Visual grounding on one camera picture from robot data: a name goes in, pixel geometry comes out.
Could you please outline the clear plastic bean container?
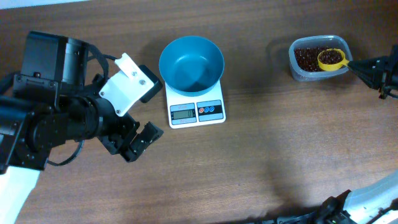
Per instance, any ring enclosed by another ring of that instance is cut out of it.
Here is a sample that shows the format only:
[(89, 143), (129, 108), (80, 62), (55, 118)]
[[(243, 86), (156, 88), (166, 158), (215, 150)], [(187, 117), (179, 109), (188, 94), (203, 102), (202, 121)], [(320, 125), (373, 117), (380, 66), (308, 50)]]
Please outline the clear plastic bean container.
[(339, 70), (333, 72), (307, 72), (302, 70), (295, 58), (294, 50), (302, 48), (314, 48), (314, 47), (330, 47), (340, 49), (345, 53), (346, 59), (352, 60), (352, 54), (349, 49), (347, 42), (340, 36), (337, 35), (317, 35), (311, 37), (303, 37), (295, 40), (289, 48), (289, 59), (290, 59), (290, 71), (295, 80), (299, 82), (312, 82), (324, 80), (332, 77), (342, 75), (349, 71), (347, 67), (342, 67)]

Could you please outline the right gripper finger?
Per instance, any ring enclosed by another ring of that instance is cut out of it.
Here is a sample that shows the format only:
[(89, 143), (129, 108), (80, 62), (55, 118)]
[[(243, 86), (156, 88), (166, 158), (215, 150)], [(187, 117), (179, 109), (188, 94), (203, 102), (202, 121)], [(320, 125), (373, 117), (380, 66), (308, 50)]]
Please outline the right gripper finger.
[(348, 67), (353, 70), (375, 70), (384, 68), (388, 56), (370, 58), (366, 60), (355, 60), (348, 63)]
[(380, 74), (374, 71), (350, 69), (365, 85), (373, 90), (381, 87)]

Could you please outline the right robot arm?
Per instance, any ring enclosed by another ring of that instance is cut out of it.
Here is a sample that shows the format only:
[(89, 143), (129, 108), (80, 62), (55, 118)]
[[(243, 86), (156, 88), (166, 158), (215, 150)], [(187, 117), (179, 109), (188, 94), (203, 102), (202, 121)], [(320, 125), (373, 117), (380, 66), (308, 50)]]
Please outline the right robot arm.
[[(390, 55), (367, 60), (347, 60), (340, 49), (318, 54), (320, 69), (332, 72), (346, 67), (382, 100), (397, 98), (397, 46)], [(293, 219), (302, 223), (392, 223), (397, 221), (397, 172), (357, 190), (326, 199), (313, 213)]]

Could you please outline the blue plastic bowl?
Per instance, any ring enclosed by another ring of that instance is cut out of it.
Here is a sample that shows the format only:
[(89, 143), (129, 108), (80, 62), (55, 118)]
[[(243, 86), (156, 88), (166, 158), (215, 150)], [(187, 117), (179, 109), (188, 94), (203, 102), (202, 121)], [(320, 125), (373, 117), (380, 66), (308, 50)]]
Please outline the blue plastic bowl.
[(220, 48), (195, 35), (175, 39), (163, 49), (159, 72), (164, 82), (183, 96), (211, 91), (223, 76), (225, 62)]

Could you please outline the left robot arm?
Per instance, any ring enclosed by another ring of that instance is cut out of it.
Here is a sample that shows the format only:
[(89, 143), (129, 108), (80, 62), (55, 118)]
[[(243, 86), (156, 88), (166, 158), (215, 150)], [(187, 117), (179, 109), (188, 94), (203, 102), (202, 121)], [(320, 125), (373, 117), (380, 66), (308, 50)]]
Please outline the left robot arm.
[(82, 149), (96, 138), (127, 162), (162, 135), (152, 123), (129, 115), (137, 101), (149, 102), (162, 83), (128, 54), (102, 54), (82, 40), (32, 31), (22, 68), (1, 81), (1, 222), (14, 223), (50, 164), (51, 150), (67, 141)]

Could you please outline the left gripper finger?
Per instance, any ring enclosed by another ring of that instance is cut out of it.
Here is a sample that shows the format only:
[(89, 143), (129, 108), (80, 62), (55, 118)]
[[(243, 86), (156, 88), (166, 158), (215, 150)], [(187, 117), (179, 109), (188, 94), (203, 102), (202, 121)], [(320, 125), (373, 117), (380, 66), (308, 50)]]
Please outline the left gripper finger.
[(138, 143), (142, 146), (149, 146), (150, 144), (156, 142), (162, 135), (164, 131), (154, 125), (151, 122), (148, 122), (144, 129), (139, 133)]
[(143, 154), (149, 146), (149, 140), (136, 137), (127, 148), (121, 151), (121, 156), (126, 162), (134, 162)]

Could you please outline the white digital kitchen scale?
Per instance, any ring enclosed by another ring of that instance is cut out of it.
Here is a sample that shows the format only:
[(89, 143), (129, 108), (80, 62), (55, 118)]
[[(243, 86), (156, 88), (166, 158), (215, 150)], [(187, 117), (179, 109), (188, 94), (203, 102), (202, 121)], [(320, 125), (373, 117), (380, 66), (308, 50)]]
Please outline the white digital kitchen scale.
[(226, 120), (220, 81), (200, 96), (183, 96), (165, 85), (169, 126), (173, 129), (220, 124)]

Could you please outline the yellow measuring scoop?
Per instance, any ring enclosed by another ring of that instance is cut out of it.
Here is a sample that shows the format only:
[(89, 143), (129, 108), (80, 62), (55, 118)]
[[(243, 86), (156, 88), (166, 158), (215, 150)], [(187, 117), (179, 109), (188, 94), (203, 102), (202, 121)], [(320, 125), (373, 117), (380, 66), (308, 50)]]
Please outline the yellow measuring scoop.
[(326, 49), (318, 54), (317, 60), (318, 66), (327, 72), (339, 70), (349, 64), (345, 53), (340, 49)]

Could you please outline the red beans pile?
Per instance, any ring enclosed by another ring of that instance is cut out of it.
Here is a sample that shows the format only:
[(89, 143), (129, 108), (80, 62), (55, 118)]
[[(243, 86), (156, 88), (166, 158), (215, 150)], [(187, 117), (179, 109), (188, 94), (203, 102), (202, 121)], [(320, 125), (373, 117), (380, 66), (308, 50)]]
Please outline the red beans pile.
[(297, 48), (294, 50), (294, 55), (298, 66), (306, 72), (322, 72), (323, 70), (318, 66), (318, 54), (328, 47), (313, 47), (313, 48)]

